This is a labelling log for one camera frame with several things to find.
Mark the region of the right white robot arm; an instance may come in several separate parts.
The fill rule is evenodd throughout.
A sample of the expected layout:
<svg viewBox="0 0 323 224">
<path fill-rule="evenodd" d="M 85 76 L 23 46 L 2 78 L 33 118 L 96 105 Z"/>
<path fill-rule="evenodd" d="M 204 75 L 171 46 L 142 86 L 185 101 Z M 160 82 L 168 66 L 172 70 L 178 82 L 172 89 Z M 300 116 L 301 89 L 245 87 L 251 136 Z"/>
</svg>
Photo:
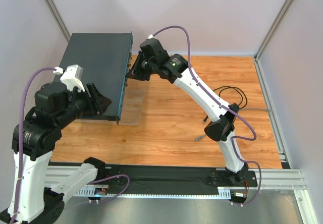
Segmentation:
<svg viewBox="0 0 323 224">
<path fill-rule="evenodd" d="M 127 73 L 129 79 L 149 81 L 156 74 L 185 91 L 207 114 L 210 123 L 205 134 L 219 144 L 225 158 L 226 177 L 234 184 L 245 181 L 248 165 L 237 156 L 238 148 L 230 141 L 234 136 L 237 104 L 221 99 L 189 67 L 180 54 L 170 56 L 156 38 L 149 38 L 140 45 L 136 61 Z"/>
</svg>

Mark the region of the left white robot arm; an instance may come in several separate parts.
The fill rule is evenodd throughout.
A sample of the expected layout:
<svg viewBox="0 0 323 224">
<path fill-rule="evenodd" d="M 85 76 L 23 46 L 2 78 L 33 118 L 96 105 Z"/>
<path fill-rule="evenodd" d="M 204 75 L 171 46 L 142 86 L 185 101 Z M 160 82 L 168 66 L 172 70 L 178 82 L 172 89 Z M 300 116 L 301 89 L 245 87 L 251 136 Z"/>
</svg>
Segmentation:
<svg viewBox="0 0 323 224">
<path fill-rule="evenodd" d="M 44 84 L 35 93 L 35 106 L 23 115 L 23 123 L 13 132 L 12 149 L 15 158 L 14 189 L 10 207 L 1 212 L 5 223 L 54 223 L 65 204 L 84 185 L 102 179 L 105 163 L 89 157 L 57 185 L 46 187 L 45 176 L 56 142 L 62 129 L 83 115 L 102 115 L 111 100 L 103 96 L 93 83 L 87 90 L 69 91 L 59 82 Z"/>
</svg>

